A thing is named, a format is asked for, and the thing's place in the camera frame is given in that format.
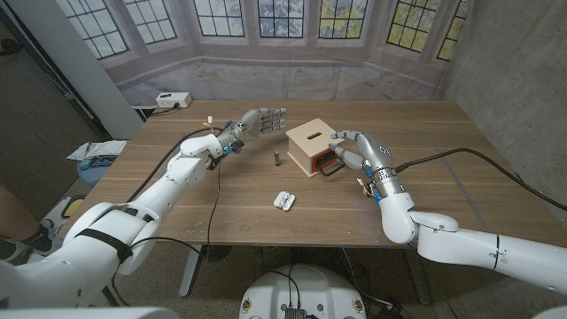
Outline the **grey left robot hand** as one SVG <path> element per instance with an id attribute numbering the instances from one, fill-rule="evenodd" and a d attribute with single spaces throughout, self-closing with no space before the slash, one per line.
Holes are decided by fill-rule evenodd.
<path id="1" fill-rule="evenodd" d="M 285 108 L 252 109 L 226 128 L 217 136 L 225 155 L 231 152 L 240 153 L 245 143 L 251 142 L 260 135 L 285 128 Z"/>

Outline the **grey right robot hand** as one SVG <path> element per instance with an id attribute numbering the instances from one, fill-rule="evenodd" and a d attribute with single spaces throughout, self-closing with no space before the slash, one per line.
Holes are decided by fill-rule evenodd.
<path id="1" fill-rule="evenodd" d="M 379 170 L 383 169 L 388 175 L 391 173 L 392 156 L 387 147 L 372 135 L 354 130 L 342 130 L 331 134 L 330 139 L 333 141 L 339 139 L 355 141 L 361 155 L 350 152 L 335 142 L 329 144 L 329 147 L 351 169 L 360 170 L 364 168 L 368 176 L 374 176 Z"/>

